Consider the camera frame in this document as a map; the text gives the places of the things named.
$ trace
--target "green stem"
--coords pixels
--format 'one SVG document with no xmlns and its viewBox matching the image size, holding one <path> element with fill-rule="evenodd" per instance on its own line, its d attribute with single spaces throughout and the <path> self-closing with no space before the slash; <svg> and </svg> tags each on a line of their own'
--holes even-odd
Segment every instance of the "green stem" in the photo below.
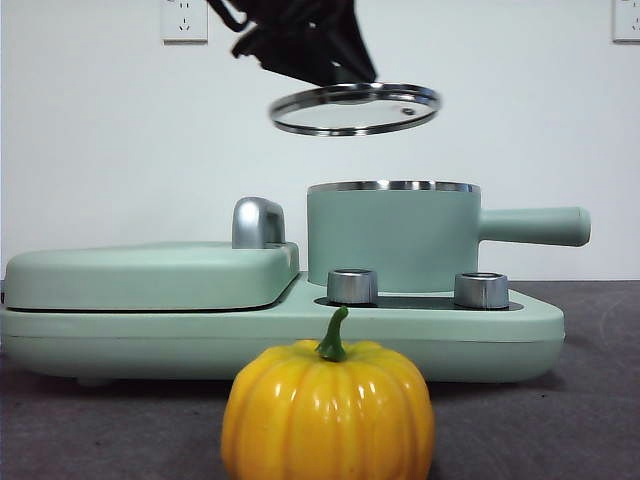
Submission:
<svg viewBox="0 0 640 480">
<path fill-rule="evenodd" d="M 342 340 L 340 339 L 340 324 L 348 314 L 347 307 L 340 307 L 333 313 L 329 328 L 327 328 L 327 334 L 316 347 L 316 352 L 325 360 L 343 362 L 347 359 L 347 352 L 342 348 Z"/>
</svg>

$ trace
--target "gray table surface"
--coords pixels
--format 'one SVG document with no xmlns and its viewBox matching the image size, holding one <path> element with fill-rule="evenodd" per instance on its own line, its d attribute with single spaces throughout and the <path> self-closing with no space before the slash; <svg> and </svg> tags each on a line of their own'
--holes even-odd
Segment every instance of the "gray table surface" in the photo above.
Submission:
<svg viewBox="0 0 640 480">
<path fill-rule="evenodd" d="M 527 382 L 430 384 L 429 478 L 640 479 L 640 282 L 511 287 L 565 312 L 562 354 Z M 230 382 L 87 389 L 0 362 L 2 480 L 226 478 L 218 452 Z"/>
</svg>

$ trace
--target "wall outlet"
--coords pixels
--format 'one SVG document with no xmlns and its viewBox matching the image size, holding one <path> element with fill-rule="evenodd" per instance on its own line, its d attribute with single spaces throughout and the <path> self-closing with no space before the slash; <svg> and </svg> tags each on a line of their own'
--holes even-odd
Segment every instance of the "wall outlet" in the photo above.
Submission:
<svg viewBox="0 0 640 480">
<path fill-rule="evenodd" d="M 640 43 L 640 0 L 613 0 L 613 41 Z"/>
<path fill-rule="evenodd" d="M 165 43 L 206 43 L 209 4 L 206 0 L 160 0 Z"/>
</svg>

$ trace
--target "pot lid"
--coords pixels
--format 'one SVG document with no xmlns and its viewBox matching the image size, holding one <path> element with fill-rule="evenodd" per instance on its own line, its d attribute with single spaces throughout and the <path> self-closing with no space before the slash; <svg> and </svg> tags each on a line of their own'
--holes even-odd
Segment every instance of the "pot lid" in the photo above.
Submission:
<svg viewBox="0 0 640 480">
<path fill-rule="evenodd" d="M 331 85 L 283 97 L 269 108 L 280 130 L 319 137 L 374 135 L 428 122 L 440 110 L 439 95 L 403 83 Z"/>
</svg>

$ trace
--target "saucepan handle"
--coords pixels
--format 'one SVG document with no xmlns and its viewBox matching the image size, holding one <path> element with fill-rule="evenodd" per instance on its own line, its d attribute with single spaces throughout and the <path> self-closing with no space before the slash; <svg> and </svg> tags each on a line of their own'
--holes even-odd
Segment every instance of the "saucepan handle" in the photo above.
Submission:
<svg viewBox="0 0 640 480">
<path fill-rule="evenodd" d="M 589 212 L 580 207 L 483 210 L 480 240 L 579 247 L 591 236 Z"/>
</svg>

